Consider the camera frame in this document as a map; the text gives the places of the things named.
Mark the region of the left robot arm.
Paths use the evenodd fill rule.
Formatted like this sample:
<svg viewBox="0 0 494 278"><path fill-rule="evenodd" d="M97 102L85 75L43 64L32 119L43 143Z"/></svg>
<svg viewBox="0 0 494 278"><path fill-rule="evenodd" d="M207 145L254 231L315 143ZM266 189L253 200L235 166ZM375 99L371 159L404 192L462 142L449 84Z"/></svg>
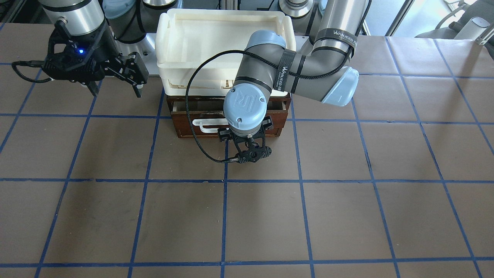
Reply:
<svg viewBox="0 0 494 278"><path fill-rule="evenodd" d="M345 106L353 97L359 73L346 65L369 11L370 0L328 0L309 54L291 51L279 35L254 32L227 93L223 112L229 127L221 141L252 142L270 127L267 102L273 90L294 93L323 104Z"/></svg>

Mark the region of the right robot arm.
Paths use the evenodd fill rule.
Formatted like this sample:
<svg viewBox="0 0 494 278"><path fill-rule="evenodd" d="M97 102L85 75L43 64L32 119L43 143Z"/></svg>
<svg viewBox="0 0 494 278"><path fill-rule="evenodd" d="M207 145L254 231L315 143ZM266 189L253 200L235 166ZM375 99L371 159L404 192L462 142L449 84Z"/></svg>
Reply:
<svg viewBox="0 0 494 278"><path fill-rule="evenodd" d="M54 80L86 86L93 96L106 76L129 83L136 96L156 58L159 16L182 8L181 0L41 0L55 30L42 70Z"/></svg>

